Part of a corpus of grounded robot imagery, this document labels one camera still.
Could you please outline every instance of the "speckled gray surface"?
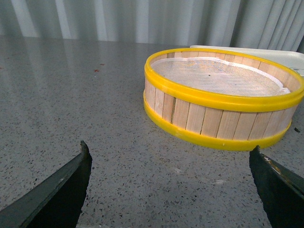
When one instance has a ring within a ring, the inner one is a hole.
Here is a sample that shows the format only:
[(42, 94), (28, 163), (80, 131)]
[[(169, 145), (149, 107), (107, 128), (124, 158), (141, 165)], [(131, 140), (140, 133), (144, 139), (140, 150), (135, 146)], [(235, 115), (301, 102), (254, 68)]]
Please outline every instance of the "speckled gray surface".
[[(0, 37), (0, 209), (85, 140), (93, 166), (79, 227), (270, 227), (248, 152), (184, 142), (147, 117), (143, 66), (170, 48)], [(302, 103), (283, 140), (262, 150), (301, 176), (303, 116)]]

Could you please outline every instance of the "wooden slat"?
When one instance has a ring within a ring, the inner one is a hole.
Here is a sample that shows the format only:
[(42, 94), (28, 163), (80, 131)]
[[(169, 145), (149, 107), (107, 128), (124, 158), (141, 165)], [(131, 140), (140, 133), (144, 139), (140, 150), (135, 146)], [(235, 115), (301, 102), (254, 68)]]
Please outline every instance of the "wooden slat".
[(183, 58), (197, 57), (199, 55), (198, 51), (184, 51), (181, 56)]
[(155, 87), (146, 79), (146, 100), (150, 108), (154, 110), (155, 103)]
[(247, 140), (249, 138), (257, 113), (241, 113), (233, 136), (235, 140)]
[(217, 138), (233, 139), (239, 116), (240, 112), (223, 111), (223, 115), (218, 127)]
[(156, 62), (157, 60), (163, 59), (163, 58), (167, 58), (167, 54), (161, 55), (161, 56), (157, 56), (154, 59), (151, 59), (150, 61), (150, 65), (154, 62)]
[(186, 130), (200, 134), (206, 107), (190, 104)]
[(198, 57), (215, 57), (215, 52), (200, 51)]
[(165, 93), (159, 89), (155, 89), (155, 112), (162, 116), (162, 110), (163, 110), (163, 102), (164, 102), (164, 96)]
[(260, 61), (254, 60), (254, 59), (250, 59), (250, 58), (243, 58), (242, 64), (246, 65), (246, 66), (251, 66), (254, 68), (259, 68), (260, 66)]
[(263, 138), (264, 132), (267, 128), (272, 112), (258, 113), (255, 122), (252, 126), (249, 140)]
[(286, 129), (286, 127), (289, 125), (289, 123), (295, 113), (296, 108), (297, 108), (297, 105), (284, 110), (280, 123), (277, 127), (277, 132), (281, 132), (284, 129)]
[(286, 87), (291, 91), (295, 91), (300, 88), (300, 83), (292, 75), (286, 72), (285, 77), (287, 77)]
[(289, 77), (289, 74), (287, 72), (285, 72), (273, 65), (269, 65), (269, 64), (263, 63), (263, 62), (261, 62), (259, 69), (261, 71), (264, 71), (264, 72), (272, 75), (273, 77), (277, 78), (283, 84), (284, 87), (287, 86), (286, 82)]
[(278, 133), (277, 126), (280, 124), (280, 120), (282, 118), (283, 113), (284, 110), (272, 112), (263, 138), (270, 137)]
[(231, 62), (231, 63), (234, 63), (234, 58), (235, 58), (235, 55), (226, 54), (224, 60), (228, 61), (228, 62)]
[(207, 107), (200, 134), (215, 138), (218, 134), (222, 114), (223, 110)]
[(224, 60), (225, 59), (225, 54), (224, 53), (216, 53), (215, 57), (219, 58), (221, 60)]
[(176, 98), (173, 124), (186, 129), (190, 103)]
[(172, 112), (174, 108), (174, 97), (164, 94), (164, 106), (162, 111), (162, 118), (171, 123)]
[(175, 53), (174, 53), (174, 58), (180, 58), (181, 55), (182, 55), (181, 52), (175, 52)]
[(167, 58), (174, 58), (175, 53), (171, 52), (167, 54)]
[(242, 62), (243, 62), (243, 57), (242, 57), (242, 56), (235, 56), (233, 62), (234, 62), (234, 63), (242, 64)]

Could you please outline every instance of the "mesh screen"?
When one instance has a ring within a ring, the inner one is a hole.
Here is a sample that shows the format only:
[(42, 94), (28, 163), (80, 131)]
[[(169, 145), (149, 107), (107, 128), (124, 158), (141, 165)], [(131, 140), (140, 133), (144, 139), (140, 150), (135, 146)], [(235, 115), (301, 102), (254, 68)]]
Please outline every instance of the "mesh screen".
[(215, 57), (165, 58), (152, 63), (151, 67), (171, 81), (209, 92), (241, 96), (290, 93), (270, 74)]

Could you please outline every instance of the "gray curtain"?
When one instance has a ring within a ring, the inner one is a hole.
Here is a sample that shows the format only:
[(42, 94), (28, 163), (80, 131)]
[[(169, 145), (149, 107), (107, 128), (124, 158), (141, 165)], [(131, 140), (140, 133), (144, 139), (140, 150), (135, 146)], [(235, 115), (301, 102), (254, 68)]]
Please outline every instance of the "gray curtain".
[(304, 0), (1, 0), (0, 35), (304, 53)]

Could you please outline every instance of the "yellow ring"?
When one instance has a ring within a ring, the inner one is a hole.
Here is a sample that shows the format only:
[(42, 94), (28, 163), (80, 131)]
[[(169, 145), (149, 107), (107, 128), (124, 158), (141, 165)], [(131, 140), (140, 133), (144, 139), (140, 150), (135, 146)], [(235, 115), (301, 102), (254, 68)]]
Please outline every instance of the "yellow ring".
[(186, 140), (190, 143), (194, 143), (197, 145), (206, 146), (218, 150), (250, 151), (253, 150), (257, 145), (259, 145), (261, 148), (272, 146), (276, 144), (284, 136), (284, 134), (286, 133), (286, 131), (288, 130), (291, 124), (290, 122), (288, 127), (279, 134), (263, 139), (257, 139), (257, 140), (219, 139), (219, 138), (208, 137), (206, 135), (201, 135), (194, 132), (186, 131), (185, 129), (182, 129), (180, 127), (177, 127), (169, 123), (168, 121), (165, 121), (150, 108), (149, 104), (146, 101), (145, 93), (143, 93), (143, 103), (144, 103), (144, 109), (147, 115), (150, 117), (150, 119), (166, 132), (180, 139)]
[[(183, 51), (204, 51), (204, 52), (217, 52), (230, 55), (237, 55), (247, 57), (250, 59), (258, 60), (271, 64), (283, 71), (288, 72), (296, 78), (300, 84), (300, 88), (289, 94), (268, 96), (268, 97), (248, 97), (248, 96), (235, 96), (224, 95), (204, 90), (194, 89), (173, 81), (157, 74), (151, 68), (151, 60), (154, 58), (172, 52)], [(151, 55), (144, 66), (146, 79), (156, 88), (160, 89), (166, 94), (169, 94), (178, 99), (188, 101), (193, 104), (217, 108), (222, 110), (239, 111), (239, 112), (271, 112), (283, 110), (299, 104), (304, 96), (304, 79), (295, 71), (267, 59), (225, 50), (214, 50), (205, 48), (179, 48), (157, 52)]]

